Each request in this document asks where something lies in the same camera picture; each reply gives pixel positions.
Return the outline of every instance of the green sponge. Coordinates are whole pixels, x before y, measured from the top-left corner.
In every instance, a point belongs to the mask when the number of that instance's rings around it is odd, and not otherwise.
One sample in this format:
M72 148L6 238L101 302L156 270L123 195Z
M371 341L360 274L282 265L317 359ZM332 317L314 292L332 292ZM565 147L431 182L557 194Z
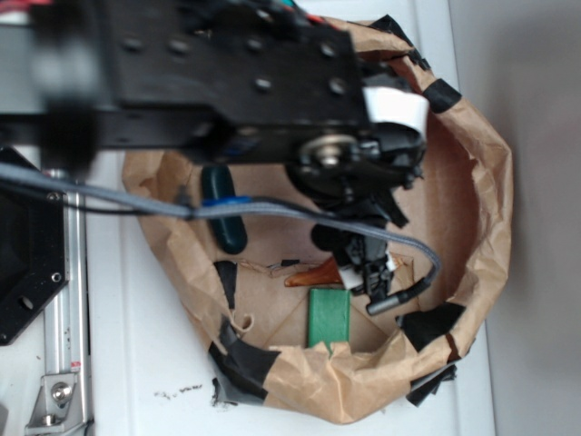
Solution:
M311 289L309 306L309 346L324 341L348 342L350 326L349 291L342 289Z

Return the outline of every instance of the gray wall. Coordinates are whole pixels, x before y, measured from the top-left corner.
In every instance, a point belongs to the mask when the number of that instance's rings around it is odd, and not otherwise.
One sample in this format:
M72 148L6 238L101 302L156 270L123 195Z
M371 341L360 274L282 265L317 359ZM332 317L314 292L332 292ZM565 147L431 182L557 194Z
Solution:
M581 1L449 2L461 90L516 157L487 321L497 434L581 434Z

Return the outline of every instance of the crumpled paper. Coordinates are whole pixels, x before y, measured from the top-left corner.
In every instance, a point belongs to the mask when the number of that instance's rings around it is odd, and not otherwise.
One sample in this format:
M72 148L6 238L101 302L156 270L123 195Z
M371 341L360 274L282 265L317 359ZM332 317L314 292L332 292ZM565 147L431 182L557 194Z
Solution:
M416 92L437 80L406 56L412 47L395 35L330 21L351 33L361 56L388 62ZM123 181L131 193L164 201L172 201L178 187L185 184L198 202L200 171L178 153L129 153ZM239 194L275 196L314 207L278 165L234 166L231 172ZM263 385L268 391L265 405L349 423L407 394L411 381L464 357L507 279L511 152L467 100L442 114L430 114L424 173L424 180L417 180L413 190L397 192L397 200L410 219L403 232L437 251L442 273L419 298L373 318L365 312L367 297L353 298L350 343L332 344L331 355L322 343L304 348L308 289L283 285L285 277L301 267L275 274L267 268L283 259L300 259L307 265L326 260L328 254L310 241L312 223L244 217L249 244L237 256L216 246L206 222L156 216L140 218L140 223L205 346L214 342L226 353L219 339L226 317L245 342L281 352ZM396 290L411 285L428 270L421 255L398 246L392 250L404 259L396 273ZM212 266L221 260L239 263L233 311ZM397 326L396 316L427 311L444 301L466 310L449 335L417 352Z

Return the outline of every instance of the orange object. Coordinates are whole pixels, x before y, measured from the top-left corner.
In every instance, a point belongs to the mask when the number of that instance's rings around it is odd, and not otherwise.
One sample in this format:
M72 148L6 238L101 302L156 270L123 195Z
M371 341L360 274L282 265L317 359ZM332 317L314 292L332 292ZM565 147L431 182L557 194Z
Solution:
M318 284L342 283L335 259L330 257L323 264L306 272L297 272L284 281L287 287L314 286Z

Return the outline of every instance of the brown paper bag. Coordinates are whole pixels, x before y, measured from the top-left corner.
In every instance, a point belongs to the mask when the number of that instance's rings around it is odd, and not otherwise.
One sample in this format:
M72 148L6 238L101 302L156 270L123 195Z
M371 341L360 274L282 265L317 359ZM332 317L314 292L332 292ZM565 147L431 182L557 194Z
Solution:
M208 347L229 401L348 423L418 391L432 377L441 378L443 369L468 353L507 279L512 160L484 117L437 80L404 35L393 34L399 34L397 27L386 33L331 21L351 32L361 56L389 62L430 100L425 178L413 190L398 193L398 202L411 221L405 233L441 256L443 271L432 287L373 318L365 311L367 297L353 298L350 343L333 343L330 355L322 343L305 349L308 289L283 285L290 274L328 257L310 241L312 223L244 217L249 243L238 256L216 246L206 222L145 217L140 223ZM200 171L178 153L127 154L123 180L131 193L169 202L180 185L187 185L197 203ZM314 207L278 165L233 166L231 172L238 194ZM390 248L401 263L394 291L428 270L417 253ZM283 259L300 259L301 264L269 268ZM219 261L236 262L229 267L236 274L235 288L229 285L233 302L214 267Z

